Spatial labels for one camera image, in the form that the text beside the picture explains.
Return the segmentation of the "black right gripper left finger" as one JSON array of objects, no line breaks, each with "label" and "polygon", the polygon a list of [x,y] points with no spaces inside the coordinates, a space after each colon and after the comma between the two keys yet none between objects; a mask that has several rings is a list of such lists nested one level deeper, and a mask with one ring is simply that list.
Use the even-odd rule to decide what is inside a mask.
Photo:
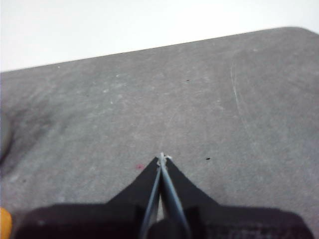
[{"label": "black right gripper left finger", "polygon": [[26,214],[17,239],[137,239],[147,228],[158,196],[160,168],[154,158],[108,202],[55,204]]}]

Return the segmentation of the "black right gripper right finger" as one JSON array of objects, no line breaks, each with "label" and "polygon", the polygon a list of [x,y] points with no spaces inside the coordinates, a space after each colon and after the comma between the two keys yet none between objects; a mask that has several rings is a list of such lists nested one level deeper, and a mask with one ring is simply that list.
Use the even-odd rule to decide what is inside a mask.
[{"label": "black right gripper right finger", "polygon": [[227,206],[194,185],[172,162],[160,157],[164,203],[191,239],[312,239],[297,214],[276,208]]}]

